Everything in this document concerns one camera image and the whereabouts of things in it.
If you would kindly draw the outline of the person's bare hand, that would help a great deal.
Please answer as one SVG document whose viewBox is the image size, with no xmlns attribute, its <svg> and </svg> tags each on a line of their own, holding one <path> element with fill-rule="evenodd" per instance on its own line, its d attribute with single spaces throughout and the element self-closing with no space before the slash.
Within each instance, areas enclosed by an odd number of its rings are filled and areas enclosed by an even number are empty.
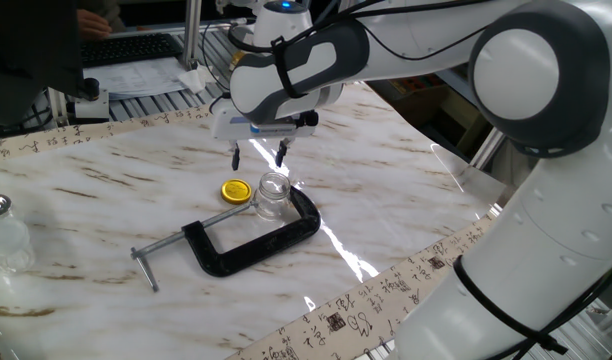
<svg viewBox="0 0 612 360">
<path fill-rule="evenodd" d="M 103 17 L 84 10 L 77 10 L 78 30 L 82 40 L 99 40 L 109 36 L 112 28 Z"/>
</svg>

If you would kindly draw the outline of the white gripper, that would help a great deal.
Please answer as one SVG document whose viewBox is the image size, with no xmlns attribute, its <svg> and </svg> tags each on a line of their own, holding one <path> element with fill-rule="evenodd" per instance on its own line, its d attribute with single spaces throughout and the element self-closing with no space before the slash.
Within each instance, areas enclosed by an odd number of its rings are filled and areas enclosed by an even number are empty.
<svg viewBox="0 0 612 360">
<path fill-rule="evenodd" d="M 213 115 L 213 124 L 211 125 L 212 137 L 217 140 L 231 141 L 231 167 L 233 171 L 238 170 L 240 163 L 240 148 L 237 140 L 273 137 L 273 134 L 252 131 L 251 122 L 242 116 L 230 99 L 220 98 L 215 100 L 210 106 L 210 113 Z M 282 166 L 290 143 L 290 139 L 280 141 L 275 155 L 275 165 L 277 167 Z"/>
</svg>

